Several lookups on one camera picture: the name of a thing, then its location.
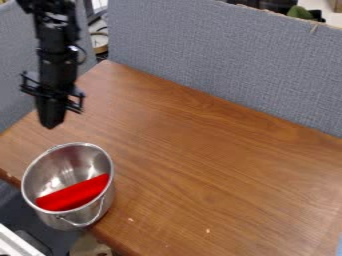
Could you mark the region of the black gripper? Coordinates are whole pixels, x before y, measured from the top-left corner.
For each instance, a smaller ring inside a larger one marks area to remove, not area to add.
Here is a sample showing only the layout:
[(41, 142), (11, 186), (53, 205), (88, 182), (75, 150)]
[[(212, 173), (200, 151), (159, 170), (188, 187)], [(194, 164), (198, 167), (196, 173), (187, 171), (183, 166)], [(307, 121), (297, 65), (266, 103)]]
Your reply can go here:
[(84, 92), (76, 87), (82, 48), (67, 48), (60, 53), (37, 49), (39, 71), (24, 71), (20, 90), (35, 97), (40, 124), (53, 129), (64, 122), (66, 111), (83, 112)]

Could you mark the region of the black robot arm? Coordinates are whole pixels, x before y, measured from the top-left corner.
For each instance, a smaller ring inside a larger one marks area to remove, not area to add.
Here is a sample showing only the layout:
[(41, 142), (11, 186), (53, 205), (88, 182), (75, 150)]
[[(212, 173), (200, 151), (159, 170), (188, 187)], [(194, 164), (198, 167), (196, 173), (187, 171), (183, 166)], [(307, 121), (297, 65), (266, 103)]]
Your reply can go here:
[(78, 88), (79, 66), (87, 52), (78, 45), (80, 27), (74, 0), (16, 0), (32, 15), (35, 37), (39, 41), (37, 71), (21, 73), (20, 90), (35, 98), (43, 127), (53, 129), (64, 122), (66, 113), (83, 112), (84, 92)]

